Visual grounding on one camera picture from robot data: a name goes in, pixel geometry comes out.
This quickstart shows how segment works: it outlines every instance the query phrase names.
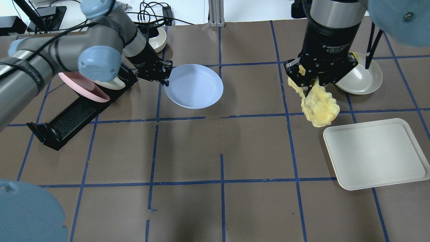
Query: pink plate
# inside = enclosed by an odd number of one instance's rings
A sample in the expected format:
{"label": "pink plate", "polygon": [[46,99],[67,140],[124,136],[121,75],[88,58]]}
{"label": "pink plate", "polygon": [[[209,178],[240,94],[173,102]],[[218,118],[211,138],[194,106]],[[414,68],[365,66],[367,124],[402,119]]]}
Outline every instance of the pink plate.
{"label": "pink plate", "polygon": [[71,89],[95,102],[107,102],[111,98],[106,95],[94,82],[79,72],[60,72],[58,76]]}

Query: screw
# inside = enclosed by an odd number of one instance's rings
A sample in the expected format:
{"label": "screw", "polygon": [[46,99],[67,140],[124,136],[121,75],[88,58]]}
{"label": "screw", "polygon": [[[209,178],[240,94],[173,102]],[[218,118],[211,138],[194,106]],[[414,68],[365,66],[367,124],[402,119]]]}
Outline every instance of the screw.
{"label": "screw", "polygon": [[409,20],[411,20],[412,19],[412,17],[414,16],[414,14],[413,13],[411,13],[411,12],[408,12],[408,13],[406,13],[404,16],[403,16],[403,20],[405,20],[405,21],[409,21]]}

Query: light blue joint cover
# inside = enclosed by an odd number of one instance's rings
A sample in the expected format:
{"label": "light blue joint cover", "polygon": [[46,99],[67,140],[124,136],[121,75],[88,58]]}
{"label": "light blue joint cover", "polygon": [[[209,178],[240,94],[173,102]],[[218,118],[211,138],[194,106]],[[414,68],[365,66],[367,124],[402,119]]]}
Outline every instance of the light blue joint cover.
{"label": "light blue joint cover", "polygon": [[[87,19],[93,19],[105,14],[109,10],[112,1],[115,0],[82,0],[81,11]],[[116,2],[114,9],[119,5],[120,4]]]}
{"label": "light blue joint cover", "polygon": [[120,70],[121,54],[104,45],[90,47],[78,57],[78,69],[82,75],[93,81],[111,81]]}
{"label": "light blue joint cover", "polygon": [[[370,0],[368,12],[375,23],[402,45],[430,45],[430,0]],[[405,20],[406,14],[411,17]]]}
{"label": "light blue joint cover", "polygon": [[0,241],[67,241],[64,211],[40,186],[0,179],[0,204]]}
{"label": "light blue joint cover", "polygon": [[9,50],[7,50],[7,55],[9,55],[9,56],[13,55],[13,53],[15,53],[16,50],[18,49],[18,45],[21,44],[22,41],[24,41],[26,39],[31,39],[31,38],[34,38],[34,37],[28,37],[28,38],[24,38],[21,40],[13,41],[9,46]]}

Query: rectangular tray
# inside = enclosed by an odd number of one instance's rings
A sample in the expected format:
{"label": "rectangular tray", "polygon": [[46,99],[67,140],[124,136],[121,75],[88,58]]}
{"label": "rectangular tray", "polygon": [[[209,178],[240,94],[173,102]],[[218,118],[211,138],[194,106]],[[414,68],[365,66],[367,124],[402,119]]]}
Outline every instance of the rectangular tray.
{"label": "rectangular tray", "polygon": [[329,127],[323,137],[339,185],[346,190],[430,178],[430,165],[400,118]]}

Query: yellow cloth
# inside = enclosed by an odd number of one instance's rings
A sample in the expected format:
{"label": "yellow cloth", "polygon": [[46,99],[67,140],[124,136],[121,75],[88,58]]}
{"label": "yellow cloth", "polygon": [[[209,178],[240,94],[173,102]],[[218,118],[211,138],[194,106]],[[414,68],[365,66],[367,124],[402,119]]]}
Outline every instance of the yellow cloth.
{"label": "yellow cloth", "polygon": [[[305,69],[299,66],[300,73],[305,74]],[[332,124],[332,121],[338,116],[340,107],[336,104],[336,99],[328,93],[326,89],[319,85],[318,79],[315,81],[307,97],[304,96],[302,87],[298,87],[291,78],[288,78],[288,85],[296,91],[301,97],[301,108],[308,121],[312,122],[314,127],[324,127]]]}

